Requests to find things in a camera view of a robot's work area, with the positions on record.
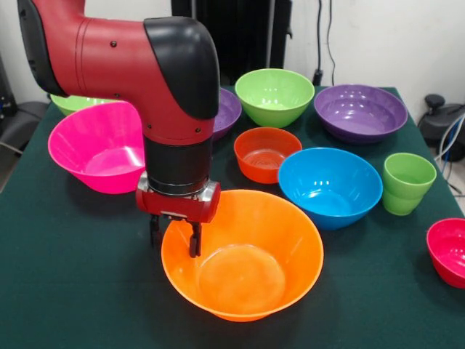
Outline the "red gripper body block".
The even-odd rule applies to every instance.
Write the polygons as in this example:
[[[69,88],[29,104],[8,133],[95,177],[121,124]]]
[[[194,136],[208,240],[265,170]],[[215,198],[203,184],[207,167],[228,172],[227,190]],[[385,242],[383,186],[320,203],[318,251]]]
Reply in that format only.
[[[209,180],[197,193],[167,196],[150,189],[148,179],[141,177],[137,183],[136,202],[139,209],[149,214],[209,223],[216,214],[220,193],[220,184]]]

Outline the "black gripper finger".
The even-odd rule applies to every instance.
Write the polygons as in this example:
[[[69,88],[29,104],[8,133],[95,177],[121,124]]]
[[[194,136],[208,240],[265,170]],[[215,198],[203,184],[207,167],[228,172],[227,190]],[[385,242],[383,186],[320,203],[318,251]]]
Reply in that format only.
[[[160,229],[159,216],[151,215],[150,218],[150,244],[152,248],[161,248],[163,231]]]
[[[199,222],[190,222],[190,225],[193,229],[193,234],[190,237],[189,253],[191,257],[200,257],[201,256],[202,226]]]

